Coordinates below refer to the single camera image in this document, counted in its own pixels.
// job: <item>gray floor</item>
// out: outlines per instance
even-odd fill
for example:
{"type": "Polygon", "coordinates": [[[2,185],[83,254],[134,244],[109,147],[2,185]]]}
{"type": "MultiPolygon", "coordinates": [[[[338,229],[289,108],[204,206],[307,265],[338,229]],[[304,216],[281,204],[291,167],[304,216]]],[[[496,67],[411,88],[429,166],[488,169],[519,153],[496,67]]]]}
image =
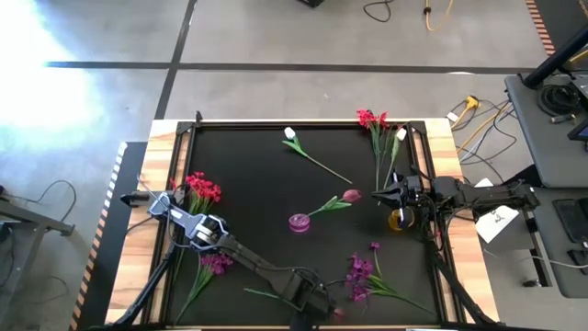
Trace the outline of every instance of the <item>gray floor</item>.
{"type": "MultiPolygon", "coordinates": [[[[425,33],[422,4],[396,0],[388,24],[370,20],[363,0],[326,0],[315,10],[294,0],[199,0],[183,52],[184,63],[319,63],[399,66],[532,67],[545,57],[524,0],[456,0],[451,18],[425,33]]],[[[433,3],[434,24],[448,1],[433,3]]],[[[53,180],[70,180],[78,201],[67,219],[72,237],[48,234],[10,326],[63,330],[69,325],[87,254],[120,142],[144,141],[157,109],[166,70],[42,68],[42,61],[169,62],[187,0],[3,1],[0,17],[17,17],[6,35],[0,110],[0,183],[36,198],[53,180]],[[48,279],[65,280],[69,294],[48,279]]],[[[383,14],[383,9],[373,8],[383,14]]],[[[390,117],[445,116],[466,95],[506,99],[502,74],[376,74],[180,70],[165,117],[191,119],[349,118],[357,108],[390,117]]],[[[491,113],[456,133],[463,142],[491,113]]],[[[531,163],[520,127],[507,117],[501,129],[518,138],[492,160],[504,178],[531,163]]],[[[489,135],[480,155],[510,142],[489,135]]],[[[500,179],[484,164],[464,165],[471,181],[500,179]]],[[[56,193],[28,208],[59,218],[71,193],[56,193]]],[[[499,313],[509,325],[581,330],[586,301],[563,299],[557,288],[523,289],[533,277],[521,252],[487,257],[499,313]]]]}

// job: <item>wooden frame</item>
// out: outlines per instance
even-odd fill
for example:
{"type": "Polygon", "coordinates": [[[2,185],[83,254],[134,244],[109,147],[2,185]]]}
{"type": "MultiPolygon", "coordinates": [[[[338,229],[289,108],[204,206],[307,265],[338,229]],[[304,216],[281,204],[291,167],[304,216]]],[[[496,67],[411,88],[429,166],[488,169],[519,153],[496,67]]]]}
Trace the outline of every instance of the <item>wooden frame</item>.
{"type": "MultiPolygon", "coordinates": [[[[393,119],[390,121],[408,121],[415,119],[393,119]]],[[[445,119],[419,119],[426,125],[428,145],[433,158],[433,167],[437,176],[452,176],[461,178],[461,169],[458,156],[455,150],[453,136],[449,123],[445,119]]],[[[150,133],[149,143],[141,169],[141,178],[153,190],[163,190],[166,186],[166,179],[169,173],[170,159],[175,143],[177,123],[182,120],[155,120],[150,133]]],[[[309,121],[356,121],[354,119],[343,120],[203,120],[203,123],[230,123],[230,122],[309,122],[309,121]]],[[[178,168],[175,171],[176,181],[180,181],[184,175],[184,161],[187,155],[187,141],[183,139],[178,156],[178,168]]],[[[428,173],[424,161],[422,145],[417,143],[417,156],[421,170],[428,173]]],[[[130,216],[129,226],[139,222],[146,216],[145,209],[134,210],[130,216]]],[[[106,322],[114,322],[124,314],[127,307],[136,298],[147,279],[149,278],[150,265],[153,258],[154,238],[157,234],[157,223],[147,223],[141,228],[133,230],[125,240],[119,271],[112,292],[112,297],[107,311],[106,322]]],[[[456,272],[461,283],[469,292],[473,300],[490,318],[498,320],[496,306],[494,304],[492,288],[488,280],[483,255],[478,241],[474,223],[456,218],[452,221],[449,229],[449,240],[455,261],[456,272]]],[[[453,294],[443,276],[442,290],[444,293],[447,309],[447,319],[457,321],[456,312],[453,309],[453,294]]],[[[161,308],[161,297],[164,286],[164,279],[158,284],[154,294],[154,305],[147,321],[156,322],[161,308]]],[[[211,326],[191,326],[190,328],[218,329],[211,326]]],[[[378,327],[383,325],[362,325],[361,328],[378,327]]]]}

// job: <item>desk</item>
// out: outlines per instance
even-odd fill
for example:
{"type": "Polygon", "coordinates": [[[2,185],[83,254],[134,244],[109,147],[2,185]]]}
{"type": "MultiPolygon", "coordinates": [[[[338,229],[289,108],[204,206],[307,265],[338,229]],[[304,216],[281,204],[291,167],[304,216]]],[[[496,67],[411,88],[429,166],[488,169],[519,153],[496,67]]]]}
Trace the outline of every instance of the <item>desk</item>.
{"type": "MultiPolygon", "coordinates": [[[[524,86],[519,76],[506,77],[504,82],[534,161],[513,179],[525,179],[526,183],[536,187],[588,188],[588,177],[584,175],[588,169],[588,157],[583,143],[568,139],[574,126],[570,123],[551,124],[549,116],[537,105],[538,92],[524,86]]],[[[553,76],[544,84],[565,85],[569,82],[568,76],[553,76]]]]}
{"type": "MultiPolygon", "coordinates": [[[[175,142],[177,123],[177,120],[157,120],[153,123],[149,142],[146,143],[146,146],[144,147],[144,162],[141,167],[142,180],[150,189],[165,189],[165,181],[169,171],[170,159],[172,157],[172,150],[175,142]]],[[[425,123],[436,175],[461,177],[461,169],[459,167],[455,144],[448,121],[445,119],[430,119],[425,120],[425,123]]],[[[132,147],[131,143],[128,143],[128,146],[128,149],[130,150],[132,147]]],[[[178,156],[180,160],[183,160],[186,157],[186,150],[187,142],[182,141],[180,154],[178,156]]],[[[107,205],[107,207],[102,213],[96,235],[98,235],[98,233],[101,236],[107,235],[105,219],[117,212],[115,209],[118,207],[119,203],[115,200],[110,200],[109,198],[112,198],[113,196],[117,197],[118,192],[116,191],[121,185],[124,186],[124,183],[120,184],[119,181],[127,171],[124,164],[127,160],[128,153],[129,151],[122,153],[121,156],[117,158],[117,162],[122,162],[122,164],[118,166],[118,169],[115,166],[115,169],[117,169],[115,171],[117,180],[115,180],[117,182],[111,185],[114,193],[110,190],[107,194],[108,203],[105,203],[105,206],[107,205]]],[[[423,151],[417,150],[417,154],[419,159],[424,158],[423,151]]],[[[176,181],[181,179],[183,173],[182,170],[183,169],[177,169],[175,177],[176,181]]],[[[130,217],[129,215],[127,216],[130,219],[128,223],[118,219],[116,224],[124,223],[125,227],[132,226],[143,220],[145,216],[145,209],[136,209],[130,213],[130,217]]],[[[129,305],[132,304],[133,300],[139,294],[148,279],[156,232],[156,222],[146,223],[144,226],[137,228],[133,235],[129,235],[124,239],[124,245],[119,253],[119,261],[117,261],[118,265],[114,267],[113,284],[109,289],[112,294],[107,296],[106,322],[113,322],[121,317],[129,305]]],[[[478,240],[474,223],[456,218],[451,223],[449,237],[460,281],[482,310],[490,318],[498,320],[492,288],[488,280],[488,274],[486,272],[480,242],[478,240]]],[[[93,317],[88,312],[89,309],[86,309],[86,306],[90,304],[89,297],[91,289],[89,289],[89,284],[90,281],[96,278],[94,276],[96,274],[96,269],[98,268],[96,265],[102,255],[102,249],[103,248],[100,248],[100,242],[98,241],[97,244],[94,244],[92,251],[90,252],[91,258],[88,266],[86,266],[82,289],[80,290],[78,302],[73,312],[73,320],[70,324],[72,330],[78,329],[79,326],[89,326],[93,323],[97,324],[104,322],[104,318],[102,321],[96,322],[96,310],[92,312],[92,314],[94,314],[93,317]]],[[[160,283],[159,288],[154,294],[155,300],[153,308],[149,313],[149,317],[145,317],[149,321],[155,321],[158,318],[163,286],[163,283],[160,283]]],[[[450,311],[450,308],[453,306],[453,303],[451,302],[452,295],[446,282],[443,283],[442,290],[449,318],[455,320],[455,312],[450,311]]],[[[93,304],[92,308],[97,308],[97,304],[93,304]]]]}
{"type": "MultiPolygon", "coordinates": [[[[582,245],[570,241],[551,202],[559,199],[586,198],[588,197],[588,189],[536,188],[535,194],[541,205],[533,211],[533,214],[548,258],[573,264],[567,252],[571,249],[582,249],[582,245]]],[[[554,264],[551,265],[551,269],[563,296],[566,298],[588,298],[588,276],[583,275],[578,269],[554,264]]]]}

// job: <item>pink tulip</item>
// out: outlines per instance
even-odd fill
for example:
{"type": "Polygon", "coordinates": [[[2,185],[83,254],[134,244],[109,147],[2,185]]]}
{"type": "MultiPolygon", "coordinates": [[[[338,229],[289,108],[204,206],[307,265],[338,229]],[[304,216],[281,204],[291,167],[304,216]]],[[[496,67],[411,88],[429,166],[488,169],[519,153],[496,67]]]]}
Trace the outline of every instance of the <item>pink tulip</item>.
{"type": "Polygon", "coordinates": [[[361,192],[358,189],[348,189],[343,193],[343,201],[348,203],[354,203],[361,199],[361,192]]]}

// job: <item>purple cup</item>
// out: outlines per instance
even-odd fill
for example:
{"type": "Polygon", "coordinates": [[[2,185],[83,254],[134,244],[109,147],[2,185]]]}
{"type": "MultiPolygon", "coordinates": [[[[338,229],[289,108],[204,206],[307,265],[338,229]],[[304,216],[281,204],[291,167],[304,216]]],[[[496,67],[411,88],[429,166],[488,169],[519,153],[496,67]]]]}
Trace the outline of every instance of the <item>purple cup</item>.
{"type": "Polygon", "coordinates": [[[288,223],[290,230],[295,233],[303,233],[311,227],[311,218],[307,214],[294,214],[290,216],[288,223]]]}

